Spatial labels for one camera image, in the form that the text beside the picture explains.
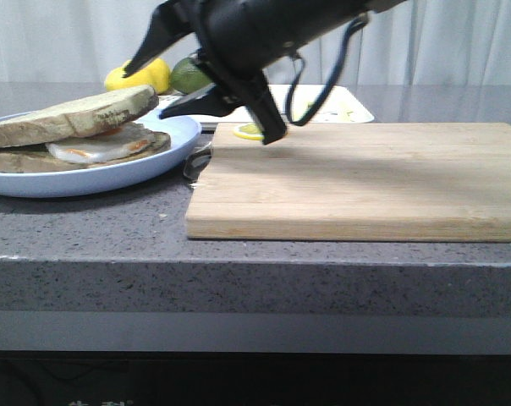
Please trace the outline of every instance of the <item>wooden cutting board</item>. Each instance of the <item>wooden cutting board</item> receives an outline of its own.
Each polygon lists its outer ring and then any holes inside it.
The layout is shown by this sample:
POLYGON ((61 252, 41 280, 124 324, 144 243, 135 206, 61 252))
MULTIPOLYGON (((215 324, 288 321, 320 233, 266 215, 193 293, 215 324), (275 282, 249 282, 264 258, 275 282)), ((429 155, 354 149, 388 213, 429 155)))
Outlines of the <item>wooden cutting board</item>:
POLYGON ((511 126, 312 123, 270 145, 217 127, 190 238, 511 241, 511 126))

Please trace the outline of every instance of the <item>gray granite countertop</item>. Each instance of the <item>gray granite countertop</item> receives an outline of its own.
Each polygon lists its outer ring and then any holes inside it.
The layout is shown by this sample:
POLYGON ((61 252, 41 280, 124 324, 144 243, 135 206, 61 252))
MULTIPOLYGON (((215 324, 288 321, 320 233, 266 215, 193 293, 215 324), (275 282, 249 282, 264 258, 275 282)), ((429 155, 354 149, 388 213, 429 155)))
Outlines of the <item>gray granite countertop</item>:
MULTIPOLYGON (((349 89, 380 122, 511 123, 511 86, 349 89)), ((0 117, 101 91, 0 83, 0 117)), ((511 316, 511 244, 189 240, 190 195, 177 167, 97 195, 0 196, 0 314, 511 316)))

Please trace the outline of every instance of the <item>sandwich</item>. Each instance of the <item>sandwich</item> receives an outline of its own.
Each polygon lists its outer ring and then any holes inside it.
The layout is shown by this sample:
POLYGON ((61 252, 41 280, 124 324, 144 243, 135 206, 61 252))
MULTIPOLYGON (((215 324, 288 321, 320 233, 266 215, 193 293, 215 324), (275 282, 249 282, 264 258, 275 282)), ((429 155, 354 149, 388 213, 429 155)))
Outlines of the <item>sandwich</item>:
POLYGON ((134 122, 157 104, 154 88, 140 85, 0 121, 0 172, 85 169, 166 151, 169 134, 134 122))

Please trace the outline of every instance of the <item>white curtain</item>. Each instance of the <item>white curtain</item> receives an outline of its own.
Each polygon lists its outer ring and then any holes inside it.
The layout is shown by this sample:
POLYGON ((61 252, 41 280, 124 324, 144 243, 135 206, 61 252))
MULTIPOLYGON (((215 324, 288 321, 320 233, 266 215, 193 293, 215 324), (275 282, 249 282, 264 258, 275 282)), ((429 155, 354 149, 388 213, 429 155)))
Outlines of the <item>white curtain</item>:
MULTIPOLYGON (((0 0, 0 81, 103 81, 133 55, 161 2, 0 0)), ((302 83, 324 83, 342 32, 300 50, 302 83)), ((189 36, 162 58, 173 66, 196 48, 189 36)), ((266 73, 272 83, 294 74, 287 58, 266 73)), ((511 0, 409 0, 372 14, 350 43, 340 84, 511 85, 511 0)))

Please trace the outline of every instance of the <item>kitchen counter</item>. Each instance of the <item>kitchen counter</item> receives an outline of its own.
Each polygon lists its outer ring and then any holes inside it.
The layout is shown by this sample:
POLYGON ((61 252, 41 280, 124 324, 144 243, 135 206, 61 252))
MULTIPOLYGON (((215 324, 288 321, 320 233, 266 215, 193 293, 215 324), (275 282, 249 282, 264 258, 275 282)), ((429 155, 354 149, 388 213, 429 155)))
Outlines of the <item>kitchen counter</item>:
MULTIPOLYGON (((349 90, 383 123, 511 123, 511 86, 349 90)), ((0 83, 0 117, 101 91, 0 83)), ((511 354, 511 244, 189 240, 191 192, 0 196, 0 350, 511 354)))

